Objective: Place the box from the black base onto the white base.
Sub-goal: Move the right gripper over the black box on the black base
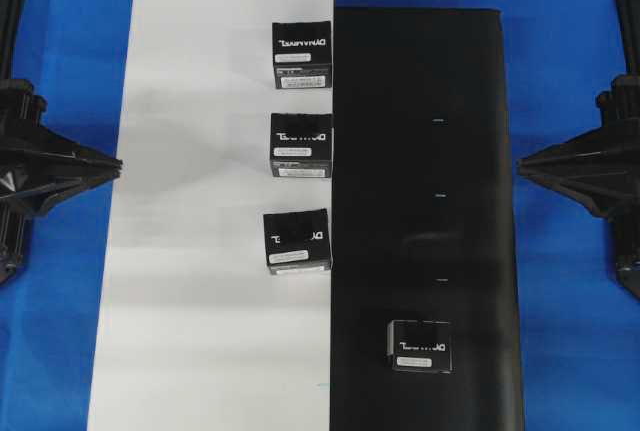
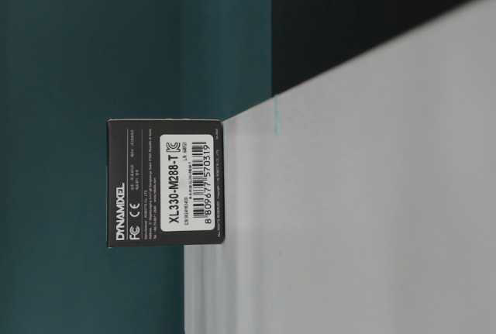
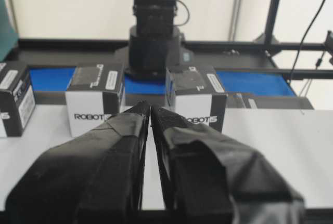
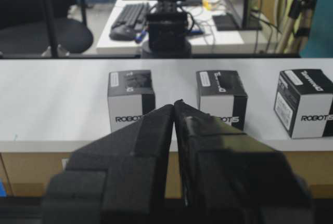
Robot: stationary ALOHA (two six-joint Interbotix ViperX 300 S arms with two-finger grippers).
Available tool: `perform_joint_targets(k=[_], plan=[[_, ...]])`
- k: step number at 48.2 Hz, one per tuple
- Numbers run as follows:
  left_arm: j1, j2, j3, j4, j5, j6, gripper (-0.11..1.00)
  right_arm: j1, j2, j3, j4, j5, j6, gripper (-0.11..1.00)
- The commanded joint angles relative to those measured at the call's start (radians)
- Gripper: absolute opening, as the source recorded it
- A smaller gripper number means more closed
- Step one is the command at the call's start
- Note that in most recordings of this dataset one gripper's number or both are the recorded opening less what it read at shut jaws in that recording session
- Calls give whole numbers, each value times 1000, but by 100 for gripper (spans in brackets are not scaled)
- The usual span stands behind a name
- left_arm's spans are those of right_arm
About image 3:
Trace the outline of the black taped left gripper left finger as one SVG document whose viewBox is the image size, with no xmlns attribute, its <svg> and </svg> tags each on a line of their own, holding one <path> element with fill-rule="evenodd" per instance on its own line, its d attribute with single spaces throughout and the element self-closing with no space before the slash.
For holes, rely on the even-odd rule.
<svg viewBox="0 0 333 224">
<path fill-rule="evenodd" d="M 9 193 L 8 222 L 129 222 L 142 207 L 149 116 L 141 101 L 43 152 Z"/>
</svg>

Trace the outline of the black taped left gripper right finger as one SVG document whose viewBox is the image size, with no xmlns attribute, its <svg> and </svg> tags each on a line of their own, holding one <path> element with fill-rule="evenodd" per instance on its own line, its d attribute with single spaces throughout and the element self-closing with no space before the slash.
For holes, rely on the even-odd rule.
<svg viewBox="0 0 333 224">
<path fill-rule="evenodd" d="M 152 106 L 165 206 L 186 223 L 303 223 L 305 203 L 257 149 Z"/>
</svg>

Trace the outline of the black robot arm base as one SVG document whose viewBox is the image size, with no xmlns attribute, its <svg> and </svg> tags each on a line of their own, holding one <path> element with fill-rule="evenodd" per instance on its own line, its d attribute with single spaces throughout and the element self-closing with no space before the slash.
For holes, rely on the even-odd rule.
<svg viewBox="0 0 333 224">
<path fill-rule="evenodd" d="M 167 67 L 179 65 L 182 54 L 180 27 L 190 20 L 176 24 L 181 0 L 134 0 L 136 24 L 130 28 L 128 45 L 129 66 L 126 74 L 135 80 L 162 80 Z"/>
</svg>

